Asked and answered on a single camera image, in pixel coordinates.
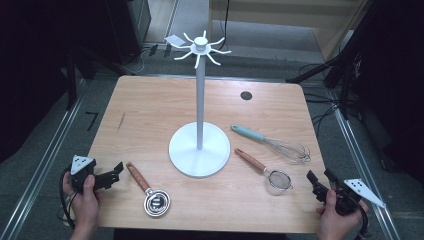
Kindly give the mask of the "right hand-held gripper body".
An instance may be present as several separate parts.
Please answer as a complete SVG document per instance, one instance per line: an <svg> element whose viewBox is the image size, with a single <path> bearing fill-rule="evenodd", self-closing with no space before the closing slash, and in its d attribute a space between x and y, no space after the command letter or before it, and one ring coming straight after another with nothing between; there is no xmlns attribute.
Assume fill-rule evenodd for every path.
<svg viewBox="0 0 424 240"><path fill-rule="evenodd" d="M359 209L362 198L385 208L386 204L361 180L333 180L330 186L336 192L336 212L339 215L349 215Z"/></svg>

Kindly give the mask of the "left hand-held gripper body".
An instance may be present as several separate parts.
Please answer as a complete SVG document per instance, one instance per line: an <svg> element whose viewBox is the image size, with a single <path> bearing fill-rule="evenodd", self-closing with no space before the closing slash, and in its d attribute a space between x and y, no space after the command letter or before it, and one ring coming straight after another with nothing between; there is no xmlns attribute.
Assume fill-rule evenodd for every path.
<svg viewBox="0 0 424 240"><path fill-rule="evenodd" d="M111 176L116 176L114 170L96 175L94 173L94 168L97 165L96 160L91 157L83 157L75 155L71 163L71 185L77 193L82 193L84 191L84 182L89 175L92 175L95 179L95 184L93 190L99 189L109 189L110 187L106 186L107 179Z"/></svg>

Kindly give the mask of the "wooden handled mesh strainer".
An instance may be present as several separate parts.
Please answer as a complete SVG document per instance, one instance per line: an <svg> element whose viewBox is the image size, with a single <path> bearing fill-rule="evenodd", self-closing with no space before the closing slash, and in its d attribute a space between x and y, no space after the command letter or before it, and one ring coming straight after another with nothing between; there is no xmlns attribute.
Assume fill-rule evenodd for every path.
<svg viewBox="0 0 424 240"><path fill-rule="evenodd" d="M268 177L268 183L273 189L282 192L292 188L292 180L290 176L286 174L285 172L281 170L270 170L259 160L247 154L245 151L242 151L241 149L236 148L234 152L241 159L247 161L248 163L253 165L255 168L260 170L262 173L264 173Z"/></svg>

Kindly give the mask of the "teal handled steel whisk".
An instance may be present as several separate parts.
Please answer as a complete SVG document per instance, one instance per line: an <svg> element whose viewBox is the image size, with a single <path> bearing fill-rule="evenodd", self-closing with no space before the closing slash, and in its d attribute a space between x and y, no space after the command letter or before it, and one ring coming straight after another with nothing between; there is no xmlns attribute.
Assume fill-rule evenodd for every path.
<svg viewBox="0 0 424 240"><path fill-rule="evenodd" d="M267 144L292 162L306 163L311 161L309 148L301 143L268 138L240 125L232 125L231 129L242 136Z"/></svg>

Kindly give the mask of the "white hook stand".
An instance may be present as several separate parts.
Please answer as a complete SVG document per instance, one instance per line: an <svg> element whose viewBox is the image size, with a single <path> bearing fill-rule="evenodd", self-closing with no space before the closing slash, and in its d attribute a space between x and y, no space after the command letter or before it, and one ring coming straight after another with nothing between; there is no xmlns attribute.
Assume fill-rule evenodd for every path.
<svg viewBox="0 0 424 240"><path fill-rule="evenodd" d="M176 60L185 59L192 54L196 56L196 121L180 127L173 134L168 145L168 154L174 167L182 174L192 178L206 178L216 174L227 164L231 151L226 133L220 127L204 120L206 59L220 66L211 53L224 55L229 54L229 51L214 49L213 46L222 43L225 38L210 42L206 30L194 39L186 33L184 37L190 45L171 46L189 50L187 54L176 57Z"/></svg>

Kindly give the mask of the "person's right hand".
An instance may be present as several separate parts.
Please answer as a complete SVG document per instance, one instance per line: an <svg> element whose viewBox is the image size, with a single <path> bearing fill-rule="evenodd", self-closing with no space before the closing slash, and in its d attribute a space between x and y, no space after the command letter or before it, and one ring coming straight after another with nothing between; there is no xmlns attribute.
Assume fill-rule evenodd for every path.
<svg viewBox="0 0 424 240"><path fill-rule="evenodd" d="M320 223L317 234L346 236L361 221L362 214L359 210L356 212L341 216L336 212L336 192L329 190L326 194L326 204L316 209L320 216Z"/></svg>

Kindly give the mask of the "person's left hand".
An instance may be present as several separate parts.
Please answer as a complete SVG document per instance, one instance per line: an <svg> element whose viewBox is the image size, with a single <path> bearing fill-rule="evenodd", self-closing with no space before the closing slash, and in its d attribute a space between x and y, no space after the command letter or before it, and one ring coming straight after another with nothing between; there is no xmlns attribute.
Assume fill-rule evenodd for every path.
<svg viewBox="0 0 424 240"><path fill-rule="evenodd" d="M95 231L98 226L99 202L97 194L93 188L95 178L93 175L88 175L83 184L83 193L76 193L71 185L71 174L67 171L64 174L63 190L68 196L74 198L71 207L75 215L75 230L90 230Z"/></svg>

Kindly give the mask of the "black curtain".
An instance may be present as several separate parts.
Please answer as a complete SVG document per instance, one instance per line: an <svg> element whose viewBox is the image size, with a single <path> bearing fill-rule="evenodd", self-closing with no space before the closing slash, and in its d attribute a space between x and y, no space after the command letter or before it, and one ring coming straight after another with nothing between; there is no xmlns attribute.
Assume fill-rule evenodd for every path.
<svg viewBox="0 0 424 240"><path fill-rule="evenodd" d="M0 0L0 163L56 101L73 92L64 68L95 76L82 52L95 0Z"/></svg>

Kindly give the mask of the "black metal stand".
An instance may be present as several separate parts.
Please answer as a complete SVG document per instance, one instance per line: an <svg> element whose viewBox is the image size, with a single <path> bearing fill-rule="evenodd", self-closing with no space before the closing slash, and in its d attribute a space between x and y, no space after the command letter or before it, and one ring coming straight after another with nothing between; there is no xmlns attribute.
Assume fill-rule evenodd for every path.
<svg viewBox="0 0 424 240"><path fill-rule="evenodd" d="M333 89L338 83L342 84L339 110L342 116L347 119L349 88L354 76L354 61L363 50L365 41L371 35L373 21L376 19L376 15L381 9L383 2L384 0L371 0L370 7L360 20L352 36L347 41L345 47L335 57L295 78L286 79L286 82L300 84L310 77L322 73L326 69L330 69L324 79L324 85L329 89Z"/></svg>

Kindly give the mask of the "black server cabinet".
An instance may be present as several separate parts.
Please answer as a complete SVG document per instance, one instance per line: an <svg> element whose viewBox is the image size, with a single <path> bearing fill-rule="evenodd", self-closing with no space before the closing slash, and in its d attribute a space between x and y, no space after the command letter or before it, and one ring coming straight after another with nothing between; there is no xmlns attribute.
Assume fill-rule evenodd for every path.
<svg viewBox="0 0 424 240"><path fill-rule="evenodd" d="M150 23L148 0L106 0L116 45L116 59L129 63L141 53Z"/></svg>

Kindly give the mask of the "white paper sheet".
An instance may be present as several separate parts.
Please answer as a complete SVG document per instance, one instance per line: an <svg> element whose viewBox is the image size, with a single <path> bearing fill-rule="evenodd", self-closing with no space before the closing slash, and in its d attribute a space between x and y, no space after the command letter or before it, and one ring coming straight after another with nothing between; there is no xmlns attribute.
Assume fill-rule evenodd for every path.
<svg viewBox="0 0 424 240"><path fill-rule="evenodd" d="M185 41L176 35L170 35L165 37L165 41L170 45L182 46L185 44Z"/></svg>

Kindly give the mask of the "light wooden bench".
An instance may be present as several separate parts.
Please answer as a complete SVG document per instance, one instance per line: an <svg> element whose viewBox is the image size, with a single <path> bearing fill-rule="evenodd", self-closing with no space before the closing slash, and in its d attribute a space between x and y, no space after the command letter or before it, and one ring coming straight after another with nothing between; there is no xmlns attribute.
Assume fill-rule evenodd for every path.
<svg viewBox="0 0 424 240"><path fill-rule="evenodd" d="M366 13L370 0L209 0L208 30L214 20L307 27L324 60L329 60Z"/></svg>

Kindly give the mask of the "metal floor rail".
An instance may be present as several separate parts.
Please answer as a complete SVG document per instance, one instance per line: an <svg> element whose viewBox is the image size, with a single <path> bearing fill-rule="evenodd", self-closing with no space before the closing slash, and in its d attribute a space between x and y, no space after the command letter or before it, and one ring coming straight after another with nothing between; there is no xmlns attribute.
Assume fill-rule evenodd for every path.
<svg viewBox="0 0 424 240"><path fill-rule="evenodd" d="M3 231L0 235L0 240L15 240L28 216L32 206L41 190L42 185L53 165L55 158L60 150L64 139L66 138L69 129L78 113L81 106L81 101L85 95L90 81L81 79L77 82L77 98L73 106L64 113L61 122L51 138L47 149L45 150L39 164L24 191L16 204L14 211Z"/></svg>
<svg viewBox="0 0 424 240"><path fill-rule="evenodd" d="M346 120L344 115L340 110L337 110L335 113L338 125L343 133L353 162L356 166L360 178L365 182L365 184L376 194L377 197L383 199L380 191L377 187L376 181L368 167L364 154L357 142L356 136L352 130L349 120ZM401 240L400 235L397 231L397 228L392 219L389 208L382 208L375 203L371 203L374 214L378 220L380 228L386 240Z"/></svg>

